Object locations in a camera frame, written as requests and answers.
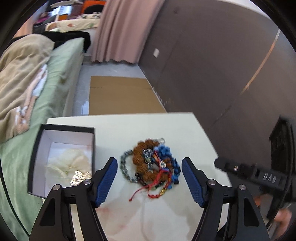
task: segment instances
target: person's hand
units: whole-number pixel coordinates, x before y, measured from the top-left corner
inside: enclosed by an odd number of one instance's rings
[[[254,201],[257,206],[261,204],[262,197],[263,196],[254,198]],[[276,229],[275,239],[281,237],[286,232],[291,218],[292,218],[292,213],[289,209],[283,208],[278,211],[278,213],[274,218],[274,221],[279,223],[279,226]]]

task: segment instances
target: metal screw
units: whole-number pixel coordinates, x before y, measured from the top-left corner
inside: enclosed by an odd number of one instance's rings
[[[243,185],[243,184],[240,184],[240,185],[239,185],[239,189],[244,191],[244,190],[246,190],[247,188],[246,188],[246,186],[245,186],[245,185]]]
[[[216,181],[214,179],[209,179],[207,181],[210,185],[215,185],[216,184]]]
[[[90,179],[85,179],[85,180],[83,181],[83,184],[84,184],[84,185],[91,184],[91,180],[90,180]]]
[[[59,188],[60,188],[60,185],[59,184],[56,184],[56,185],[54,185],[54,187],[53,187],[53,190],[59,190]]]

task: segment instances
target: cardboard sheet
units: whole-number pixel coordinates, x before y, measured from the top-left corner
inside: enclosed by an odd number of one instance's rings
[[[89,115],[165,112],[146,79],[91,77]]]

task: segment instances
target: pile of jewelry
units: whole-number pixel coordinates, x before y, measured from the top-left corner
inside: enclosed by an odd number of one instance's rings
[[[126,158],[129,156],[133,156],[133,164],[136,165],[135,177],[131,177],[126,168]],[[179,184],[178,177],[181,173],[180,166],[173,158],[170,148],[165,146],[164,139],[140,141],[133,150],[126,151],[121,156],[120,169],[127,180],[143,186],[134,195],[146,188],[148,189],[147,195],[150,198],[161,197],[167,189],[172,188],[172,183]],[[161,186],[163,188],[159,194],[149,194],[150,190],[156,190]]]

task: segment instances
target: open box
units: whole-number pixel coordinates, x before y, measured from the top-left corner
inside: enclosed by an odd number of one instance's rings
[[[50,164],[50,160],[69,149],[81,150],[84,153],[90,162],[92,176],[95,148],[95,128],[93,127],[42,124],[30,160],[28,193],[41,198],[47,197],[52,187],[49,187],[46,166]],[[69,183],[69,185],[62,184],[62,186],[65,188],[71,185]]]

